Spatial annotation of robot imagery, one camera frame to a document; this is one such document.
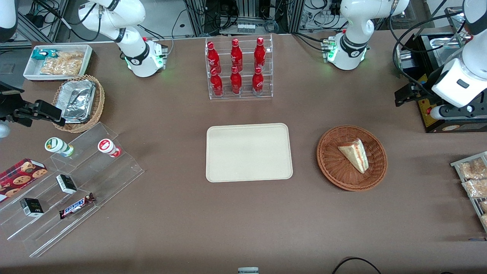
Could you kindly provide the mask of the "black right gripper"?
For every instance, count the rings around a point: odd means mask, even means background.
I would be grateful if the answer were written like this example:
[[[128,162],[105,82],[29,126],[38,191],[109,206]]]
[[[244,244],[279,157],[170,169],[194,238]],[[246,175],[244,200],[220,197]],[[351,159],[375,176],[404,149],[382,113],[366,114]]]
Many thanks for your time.
[[[18,123],[25,127],[32,126],[32,120],[38,119],[34,113],[41,118],[50,120],[54,125],[63,127],[65,119],[62,117],[61,109],[43,100],[36,100],[34,111],[30,108],[30,102],[21,97],[23,90],[14,88],[6,83],[0,82],[0,118],[1,121]]]

